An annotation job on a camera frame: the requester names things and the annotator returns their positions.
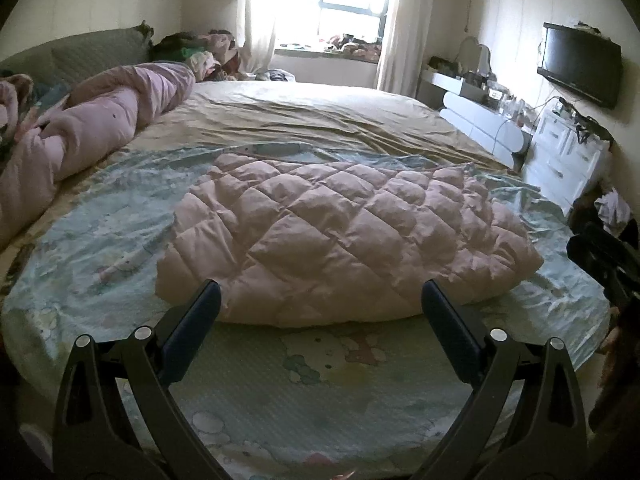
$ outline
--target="window frame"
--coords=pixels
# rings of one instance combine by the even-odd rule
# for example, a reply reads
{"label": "window frame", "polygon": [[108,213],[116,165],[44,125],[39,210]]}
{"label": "window frame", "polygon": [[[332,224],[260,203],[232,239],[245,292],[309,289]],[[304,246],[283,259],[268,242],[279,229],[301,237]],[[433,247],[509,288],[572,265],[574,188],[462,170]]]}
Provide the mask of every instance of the window frame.
{"label": "window frame", "polygon": [[384,36],[385,27],[386,27],[386,14],[388,13],[388,9],[389,9],[389,0],[385,0],[385,4],[382,7],[382,11],[379,14],[372,12],[370,7],[369,9],[363,9],[362,7],[351,7],[351,6],[341,5],[341,4],[331,4],[331,3],[327,3],[325,0],[319,0],[318,6],[320,7],[321,10],[322,9],[343,10],[344,12],[352,12],[353,14],[363,14],[365,16],[373,16],[374,18],[379,18],[380,24],[378,25],[378,37],[382,38]]}

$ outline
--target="pink comforter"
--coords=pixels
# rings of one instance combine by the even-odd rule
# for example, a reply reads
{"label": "pink comforter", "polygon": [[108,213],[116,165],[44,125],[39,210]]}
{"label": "pink comforter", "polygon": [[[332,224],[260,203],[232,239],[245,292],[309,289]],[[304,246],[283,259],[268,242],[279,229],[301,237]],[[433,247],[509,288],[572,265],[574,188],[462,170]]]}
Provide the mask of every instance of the pink comforter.
{"label": "pink comforter", "polygon": [[0,249],[47,209],[60,181],[130,142],[194,83],[187,66],[172,63],[119,66],[80,83],[65,109],[18,140],[0,175]]}

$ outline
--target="mattress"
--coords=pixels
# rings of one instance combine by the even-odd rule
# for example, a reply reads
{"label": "mattress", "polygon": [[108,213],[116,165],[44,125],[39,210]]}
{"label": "mattress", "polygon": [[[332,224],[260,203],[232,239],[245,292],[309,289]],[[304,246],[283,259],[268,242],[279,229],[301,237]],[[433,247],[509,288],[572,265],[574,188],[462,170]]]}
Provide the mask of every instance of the mattress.
{"label": "mattress", "polygon": [[[153,290],[172,211],[224,151],[394,169],[472,160],[471,171],[520,215],[545,258],[530,280],[475,305],[485,323],[529,342],[559,336],[576,366],[604,338],[608,304],[567,259],[560,209],[428,108],[363,89],[196,88],[94,174],[67,183],[5,253],[28,240],[36,245],[4,300],[2,332],[20,374],[50,402],[78,335],[123,338],[167,310]],[[238,145],[211,145],[231,143]],[[120,387],[141,443],[153,449],[126,381]],[[470,393],[423,317],[309,330],[215,324],[170,391],[207,449],[234,478],[248,480],[325,479],[354,468],[359,478],[410,473]],[[496,436],[515,402],[513,394]]]}

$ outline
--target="blanket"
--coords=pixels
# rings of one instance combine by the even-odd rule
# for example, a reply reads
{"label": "blanket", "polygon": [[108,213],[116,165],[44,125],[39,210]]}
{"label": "blanket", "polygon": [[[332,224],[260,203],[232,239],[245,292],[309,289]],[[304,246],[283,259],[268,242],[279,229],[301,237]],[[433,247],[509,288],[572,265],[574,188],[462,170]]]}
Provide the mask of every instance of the blanket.
{"label": "blanket", "polygon": [[14,147],[0,175],[0,248],[51,204],[59,184],[133,139],[191,93],[185,65],[119,66],[80,83]]}
{"label": "blanket", "polygon": [[420,313],[436,279],[456,303],[507,292],[543,263],[520,219],[465,166],[436,171],[220,155],[178,204],[156,294],[206,278],[221,320],[280,327]]}

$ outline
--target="light blue bed sheet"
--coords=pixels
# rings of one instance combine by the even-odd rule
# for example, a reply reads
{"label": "light blue bed sheet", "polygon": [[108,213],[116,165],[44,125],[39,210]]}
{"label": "light blue bed sheet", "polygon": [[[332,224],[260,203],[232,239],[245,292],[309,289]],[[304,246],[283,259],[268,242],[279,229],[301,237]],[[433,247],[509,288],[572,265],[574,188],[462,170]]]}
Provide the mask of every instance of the light blue bed sheet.
{"label": "light blue bed sheet", "polygon": [[[222,151],[126,153],[94,175],[75,209],[39,240],[6,298],[2,327],[18,370],[52,402],[78,335],[124,338],[164,314],[167,305],[154,296],[154,282],[174,206]],[[421,156],[297,143],[233,151],[297,162],[434,166]],[[530,280],[476,308],[489,327],[504,327],[515,338],[542,343],[561,337],[581,365],[604,338],[608,304],[600,286],[567,259],[570,231],[560,209],[517,179],[476,175],[520,215],[545,259]],[[326,480],[352,469],[359,479],[413,472],[470,388],[456,379],[428,322],[414,317],[310,330],[216,324],[171,391],[234,478]],[[136,433],[152,448],[126,382],[122,395]],[[510,397],[501,431],[515,402]]]}

